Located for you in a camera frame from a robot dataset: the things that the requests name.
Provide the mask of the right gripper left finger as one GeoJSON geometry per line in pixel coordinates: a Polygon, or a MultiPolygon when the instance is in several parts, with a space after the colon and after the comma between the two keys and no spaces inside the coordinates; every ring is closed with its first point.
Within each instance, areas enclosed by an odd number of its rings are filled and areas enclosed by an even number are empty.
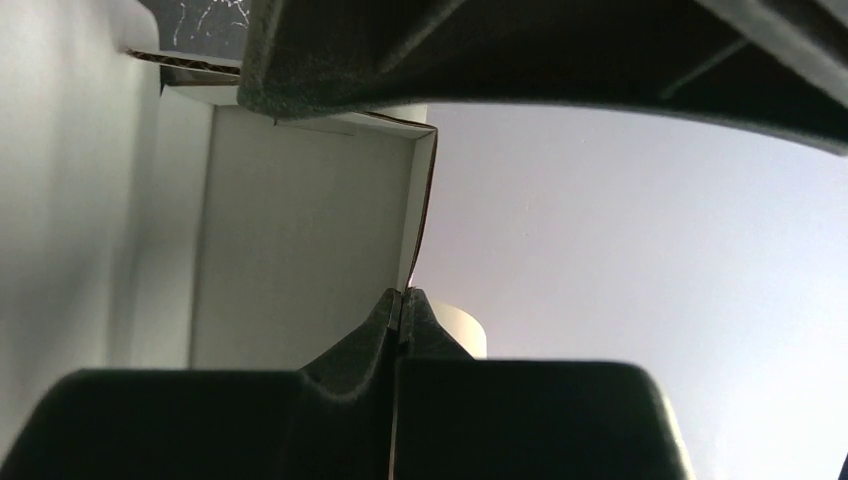
{"type": "Polygon", "coordinates": [[[79,370],[42,397],[5,479],[384,479],[401,294],[295,371],[79,370]]]}

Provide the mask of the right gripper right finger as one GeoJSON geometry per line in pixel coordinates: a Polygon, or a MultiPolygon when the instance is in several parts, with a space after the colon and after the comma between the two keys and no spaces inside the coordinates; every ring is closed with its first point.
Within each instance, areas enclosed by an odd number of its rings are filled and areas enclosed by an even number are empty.
{"type": "Polygon", "coordinates": [[[476,360],[403,298],[396,479],[690,479],[668,400],[628,363],[476,360]]]}

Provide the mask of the white cardboard box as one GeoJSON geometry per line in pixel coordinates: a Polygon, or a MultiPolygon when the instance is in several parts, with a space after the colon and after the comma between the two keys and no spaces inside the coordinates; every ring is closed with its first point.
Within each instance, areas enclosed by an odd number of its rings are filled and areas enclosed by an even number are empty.
{"type": "Polygon", "coordinates": [[[1,443],[80,369],[295,369],[407,286],[422,107],[275,121],[160,80],[136,1],[1,5],[1,443]]]}

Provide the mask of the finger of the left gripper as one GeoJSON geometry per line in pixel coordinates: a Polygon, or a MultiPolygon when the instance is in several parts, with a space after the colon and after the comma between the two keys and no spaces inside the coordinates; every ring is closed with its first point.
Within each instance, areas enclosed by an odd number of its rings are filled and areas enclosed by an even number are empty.
{"type": "Polygon", "coordinates": [[[843,1],[256,1],[240,105],[578,105],[847,152],[843,1]]]}

